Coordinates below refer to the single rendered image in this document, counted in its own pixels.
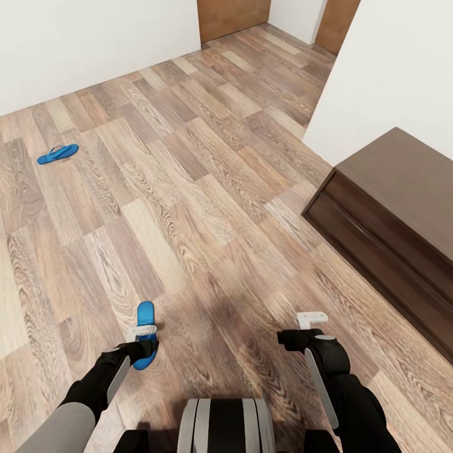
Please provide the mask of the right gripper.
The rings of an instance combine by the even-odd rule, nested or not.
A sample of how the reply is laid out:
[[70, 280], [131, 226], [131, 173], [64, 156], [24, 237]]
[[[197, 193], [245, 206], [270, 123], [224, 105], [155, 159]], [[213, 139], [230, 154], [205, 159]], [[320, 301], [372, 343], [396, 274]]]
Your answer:
[[321, 329], [314, 328], [310, 330], [283, 330], [277, 332], [278, 343], [283, 344], [286, 350], [297, 350], [303, 353], [301, 348], [302, 339], [309, 334], [323, 333]]

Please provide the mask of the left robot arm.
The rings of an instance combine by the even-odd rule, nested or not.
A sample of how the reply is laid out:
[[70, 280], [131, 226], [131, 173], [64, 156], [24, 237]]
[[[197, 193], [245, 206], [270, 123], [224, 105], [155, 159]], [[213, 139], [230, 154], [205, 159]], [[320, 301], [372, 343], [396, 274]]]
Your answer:
[[159, 340], [138, 336], [157, 332], [155, 325], [131, 327], [126, 343], [104, 350], [95, 366], [68, 390], [60, 406], [13, 453], [84, 453], [95, 425], [120, 388], [130, 366], [150, 358]]

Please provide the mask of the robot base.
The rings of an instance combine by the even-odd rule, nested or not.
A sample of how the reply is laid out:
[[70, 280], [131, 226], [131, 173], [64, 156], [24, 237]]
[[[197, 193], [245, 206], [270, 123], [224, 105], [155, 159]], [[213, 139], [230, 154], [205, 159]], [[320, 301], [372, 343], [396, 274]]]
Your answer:
[[[122, 435], [113, 453], [149, 453], [147, 430], [127, 430]], [[166, 452], [177, 453], [177, 452]], [[276, 452], [287, 453], [287, 452]], [[327, 430], [306, 430], [304, 453], [340, 453]]]

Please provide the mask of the sandal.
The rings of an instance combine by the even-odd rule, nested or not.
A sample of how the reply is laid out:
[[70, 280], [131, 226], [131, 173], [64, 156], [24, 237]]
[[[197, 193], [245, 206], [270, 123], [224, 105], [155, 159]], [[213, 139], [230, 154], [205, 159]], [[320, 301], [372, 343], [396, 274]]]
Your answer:
[[[139, 304], [137, 309], [137, 327], [144, 325], [155, 325], [155, 307], [150, 301], [144, 301]], [[157, 341], [155, 334], [138, 336], [139, 340], [152, 339], [152, 342]], [[152, 361], [154, 361], [157, 351], [155, 351], [150, 358], [139, 359], [133, 363], [135, 370], [141, 371], [146, 369]]]
[[72, 154], [75, 154], [79, 149], [79, 146], [76, 144], [62, 146], [62, 148], [55, 152], [50, 152], [47, 155], [42, 155], [37, 159], [39, 164], [46, 164], [53, 162], [54, 160], [70, 157]]

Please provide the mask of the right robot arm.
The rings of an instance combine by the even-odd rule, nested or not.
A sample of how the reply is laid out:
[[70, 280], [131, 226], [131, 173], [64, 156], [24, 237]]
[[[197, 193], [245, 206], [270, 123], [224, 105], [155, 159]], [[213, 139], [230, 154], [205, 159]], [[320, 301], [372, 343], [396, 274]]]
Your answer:
[[344, 347], [310, 323], [327, 322], [321, 312], [296, 313], [296, 330], [277, 332], [286, 350], [304, 354], [313, 382], [343, 453], [402, 453], [386, 428], [386, 417], [376, 396], [350, 374]]

